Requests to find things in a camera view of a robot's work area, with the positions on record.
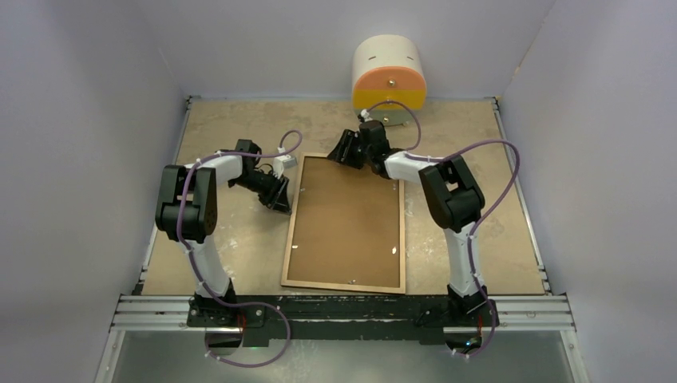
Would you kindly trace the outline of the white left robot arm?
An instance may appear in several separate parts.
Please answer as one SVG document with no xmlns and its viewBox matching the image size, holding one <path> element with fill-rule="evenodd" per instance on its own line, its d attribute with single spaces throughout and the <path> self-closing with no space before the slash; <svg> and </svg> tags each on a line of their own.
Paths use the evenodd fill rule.
<svg viewBox="0 0 677 383">
<path fill-rule="evenodd" d="M 233 150 L 219 150 L 192 164 L 167 165 L 162 171 L 155 223 L 188 256 L 196 283 L 189 326 L 235 326 L 246 318 L 213 236 L 218 221 L 217 188 L 221 184 L 246 188 L 265 208 L 291 213 L 289 179 L 284 172 L 295 167 L 296 159 L 280 147 L 264 171 L 259 162 L 263 157 L 252 140 L 239 140 Z"/>
</svg>

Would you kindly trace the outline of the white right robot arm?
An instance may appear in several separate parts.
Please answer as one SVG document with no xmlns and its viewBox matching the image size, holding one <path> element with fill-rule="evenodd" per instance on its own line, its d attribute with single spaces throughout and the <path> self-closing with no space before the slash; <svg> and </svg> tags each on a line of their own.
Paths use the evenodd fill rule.
<svg viewBox="0 0 677 383">
<path fill-rule="evenodd" d="M 415 156 L 393 148 L 382 122 L 367 120 L 357 131 L 344 130 L 327 159 L 356 169 L 367 165 L 384 179 L 422 186 L 430 216 L 443 230 L 447 244 L 449 316 L 460 325 L 475 319 L 486 303 L 486 289 L 477 244 L 470 236 L 481 218 L 485 197 L 463 157 Z"/>
</svg>

